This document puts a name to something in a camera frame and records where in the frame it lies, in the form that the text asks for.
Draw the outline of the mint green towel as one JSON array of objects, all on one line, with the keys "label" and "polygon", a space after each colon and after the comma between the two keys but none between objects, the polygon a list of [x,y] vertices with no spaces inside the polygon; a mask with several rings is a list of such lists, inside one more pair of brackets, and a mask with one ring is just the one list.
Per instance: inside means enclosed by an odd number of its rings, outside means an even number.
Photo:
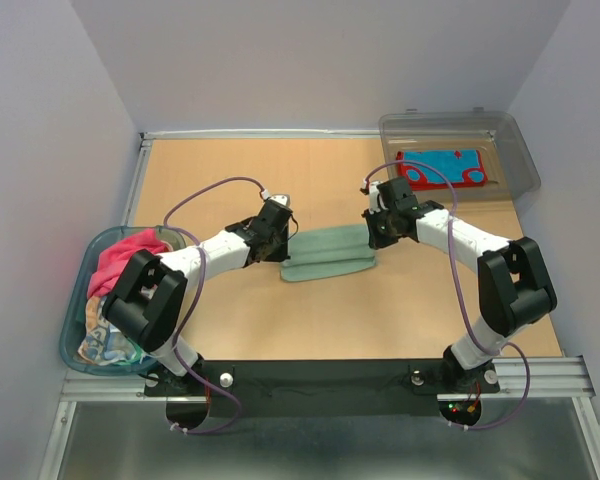
[{"label": "mint green towel", "polygon": [[371,269],[376,255],[368,240],[367,227],[361,224],[300,232],[289,242],[289,258],[280,265],[280,277],[297,283]]}]

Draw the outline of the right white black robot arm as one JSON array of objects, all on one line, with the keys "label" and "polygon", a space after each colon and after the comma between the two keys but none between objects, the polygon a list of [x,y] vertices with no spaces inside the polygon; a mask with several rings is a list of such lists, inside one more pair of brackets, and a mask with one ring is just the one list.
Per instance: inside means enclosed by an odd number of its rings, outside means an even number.
[{"label": "right white black robot arm", "polygon": [[[462,390],[519,331],[557,307],[557,295],[539,245],[490,234],[435,201],[420,202],[402,177],[363,182],[369,247],[387,248],[409,238],[448,255],[456,296],[467,333],[446,348],[440,378]],[[457,272],[462,264],[477,276],[480,315],[471,323]]]}]

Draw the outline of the red blue cat towel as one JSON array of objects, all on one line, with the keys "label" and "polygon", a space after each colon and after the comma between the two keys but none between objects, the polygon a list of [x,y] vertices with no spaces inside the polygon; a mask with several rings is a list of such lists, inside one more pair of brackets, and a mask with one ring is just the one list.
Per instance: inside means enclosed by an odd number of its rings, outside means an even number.
[{"label": "red blue cat towel", "polygon": [[396,166],[416,191],[445,189],[445,177],[454,188],[483,187],[488,180],[477,149],[398,151]]}]

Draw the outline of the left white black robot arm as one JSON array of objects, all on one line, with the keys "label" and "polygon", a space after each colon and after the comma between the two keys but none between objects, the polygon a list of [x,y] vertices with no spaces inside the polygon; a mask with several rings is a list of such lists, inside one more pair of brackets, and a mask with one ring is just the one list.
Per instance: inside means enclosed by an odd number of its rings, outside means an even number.
[{"label": "left white black robot arm", "polygon": [[278,277],[298,229],[288,196],[274,195],[198,244],[131,256],[102,314],[153,361],[139,398],[239,401],[257,416],[278,416],[314,392],[307,362],[265,356],[265,336],[298,310]]}]

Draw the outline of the pink towel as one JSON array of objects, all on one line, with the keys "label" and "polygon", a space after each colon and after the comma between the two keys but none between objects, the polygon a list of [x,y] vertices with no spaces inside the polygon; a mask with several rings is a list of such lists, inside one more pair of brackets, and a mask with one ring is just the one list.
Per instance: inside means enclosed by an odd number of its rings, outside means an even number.
[{"label": "pink towel", "polygon": [[172,247],[158,237],[152,228],[134,233],[106,248],[98,257],[95,272],[91,275],[87,298],[103,297],[109,294],[118,281],[131,257],[140,250],[157,255],[172,250]]}]

